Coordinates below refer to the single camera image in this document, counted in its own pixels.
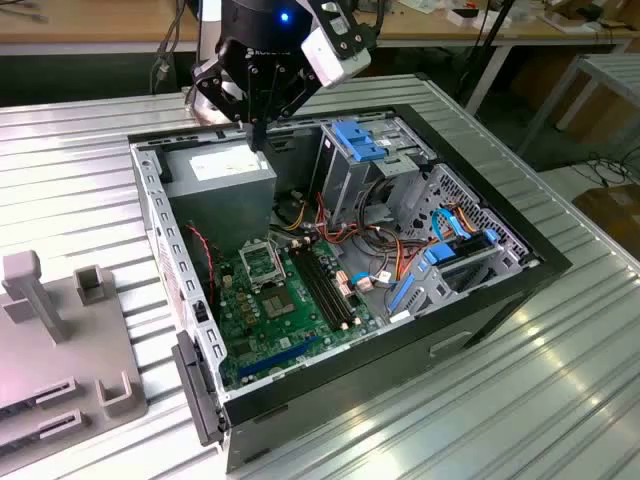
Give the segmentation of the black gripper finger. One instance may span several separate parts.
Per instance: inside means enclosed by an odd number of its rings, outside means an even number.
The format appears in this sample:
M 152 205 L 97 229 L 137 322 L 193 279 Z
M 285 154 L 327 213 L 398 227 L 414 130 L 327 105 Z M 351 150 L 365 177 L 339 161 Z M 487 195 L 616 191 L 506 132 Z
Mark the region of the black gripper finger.
M 257 122 L 257 150 L 266 143 L 267 129 L 281 118 L 288 119 L 320 88 L 316 73 L 309 65 L 297 70 L 276 67 L 271 86 L 266 93 L 263 110 Z
M 251 74 L 247 69 L 236 71 L 225 67 L 220 59 L 209 59 L 192 71 L 196 92 L 227 120 L 236 122 L 246 134 L 251 151 L 259 150 L 259 115 L 252 112 Z

